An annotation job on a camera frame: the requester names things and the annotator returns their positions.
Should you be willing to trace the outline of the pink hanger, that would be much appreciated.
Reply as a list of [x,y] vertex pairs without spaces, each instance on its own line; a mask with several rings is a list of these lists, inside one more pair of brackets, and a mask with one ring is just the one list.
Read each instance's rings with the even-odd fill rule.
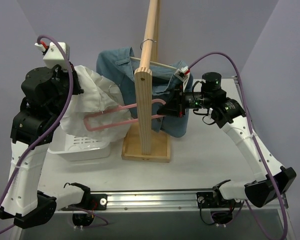
[[117,107],[89,113],[83,118],[85,129],[89,132],[130,125],[138,122],[138,118],[131,118],[130,109],[136,109],[137,103],[118,105]]

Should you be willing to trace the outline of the beige hanger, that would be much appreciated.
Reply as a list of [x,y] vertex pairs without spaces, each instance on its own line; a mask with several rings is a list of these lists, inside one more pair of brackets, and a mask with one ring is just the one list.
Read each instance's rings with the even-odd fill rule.
[[[156,43],[156,41],[153,40],[153,39],[150,39],[150,38],[144,39],[144,40],[140,43],[140,50],[141,50],[141,51],[143,50],[142,47],[143,47],[144,42],[146,42],[146,41],[151,41],[151,42],[153,42],[153,43]],[[132,57],[132,56],[131,56],[130,58],[131,58],[132,60],[135,60],[135,61],[139,61],[139,62],[141,61],[141,59],[138,58],[138,57]],[[159,62],[155,62],[155,61],[150,61],[149,63],[150,63],[151,66],[157,66],[157,67],[163,67],[163,68],[167,68],[167,69],[177,70],[176,67],[173,67],[173,66],[171,66],[171,65],[166,65],[166,64],[159,63]]]

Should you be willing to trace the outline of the white pleated skirt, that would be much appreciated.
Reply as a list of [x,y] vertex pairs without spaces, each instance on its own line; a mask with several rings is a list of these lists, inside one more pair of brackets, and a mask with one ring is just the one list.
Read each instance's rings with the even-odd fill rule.
[[74,67],[83,94],[73,95],[69,106],[60,120],[60,126],[68,135],[87,137],[97,141],[115,142],[123,139],[130,124],[89,132],[84,126],[87,114],[101,112],[117,106],[124,106],[119,87],[108,78],[83,65]]

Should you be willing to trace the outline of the blue denim garment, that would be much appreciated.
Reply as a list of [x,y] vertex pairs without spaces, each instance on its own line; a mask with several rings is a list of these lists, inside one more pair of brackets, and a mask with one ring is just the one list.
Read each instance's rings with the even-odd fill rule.
[[[131,47],[104,50],[97,57],[96,72],[114,82],[121,91],[124,104],[131,105],[136,103],[134,74],[139,65],[140,62],[135,59]],[[186,66],[187,64],[182,60],[173,63],[171,68],[150,65],[152,98],[167,102],[172,97],[175,86],[182,83],[174,73],[177,69]],[[151,129],[155,132],[163,131],[172,137],[181,138],[186,134],[188,119],[188,110],[185,111],[185,116],[181,118],[173,116],[156,118],[151,122]]]

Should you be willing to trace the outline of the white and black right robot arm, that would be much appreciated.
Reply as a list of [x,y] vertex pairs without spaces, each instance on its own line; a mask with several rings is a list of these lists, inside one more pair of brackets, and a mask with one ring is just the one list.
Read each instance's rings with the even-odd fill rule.
[[249,129],[245,110],[238,101],[227,97],[221,80],[219,73],[207,72],[202,75],[198,92],[185,92],[181,85],[175,87],[172,98],[158,109],[157,114],[181,118],[186,110],[207,109],[207,115],[231,138],[254,175],[252,182],[228,179],[215,185],[213,203],[222,207],[230,200],[248,200],[261,208],[278,194],[284,194],[297,174],[292,167],[284,167]]

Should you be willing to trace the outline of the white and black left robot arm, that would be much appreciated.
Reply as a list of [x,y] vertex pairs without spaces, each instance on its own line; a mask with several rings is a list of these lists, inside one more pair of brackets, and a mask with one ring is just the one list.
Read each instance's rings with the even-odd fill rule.
[[29,71],[21,84],[24,98],[11,128],[11,167],[9,189],[0,204],[0,219],[13,219],[13,224],[28,229],[46,224],[56,210],[75,206],[88,209],[91,189],[83,184],[67,183],[56,193],[38,189],[43,163],[59,117],[66,108],[68,96],[79,95],[78,75],[57,64]]

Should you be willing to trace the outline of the wooden clothes rack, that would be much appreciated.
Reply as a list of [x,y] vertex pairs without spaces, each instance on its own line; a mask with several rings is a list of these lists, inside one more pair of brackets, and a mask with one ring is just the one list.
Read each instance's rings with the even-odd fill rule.
[[134,72],[138,122],[131,125],[123,140],[121,157],[124,160],[168,163],[171,160],[170,137],[152,130],[152,71],[151,61],[158,59],[156,41],[159,36],[159,0],[150,0],[140,44],[139,67]]

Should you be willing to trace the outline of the white plastic basket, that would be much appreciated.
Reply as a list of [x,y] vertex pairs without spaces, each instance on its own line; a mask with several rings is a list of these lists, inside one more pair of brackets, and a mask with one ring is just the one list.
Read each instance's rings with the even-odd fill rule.
[[68,162],[106,158],[110,155],[110,151],[109,142],[68,134],[54,137],[48,148],[50,154]]

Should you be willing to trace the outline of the aluminium mounting rail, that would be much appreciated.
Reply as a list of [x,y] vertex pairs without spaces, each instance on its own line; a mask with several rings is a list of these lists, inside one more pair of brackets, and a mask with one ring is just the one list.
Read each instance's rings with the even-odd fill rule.
[[200,116],[189,116],[184,137],[170,137],[170,162],[125,160],[123,141],[111,146],[108,157],[67,161],[47,152],[38,188],[57,193],[79,183],[93,196],[106,194],[107,209],[176,209],[196,206],[203,194],[212,207],[213,187],[225,181],[251,183],[254,174],[232,139]]

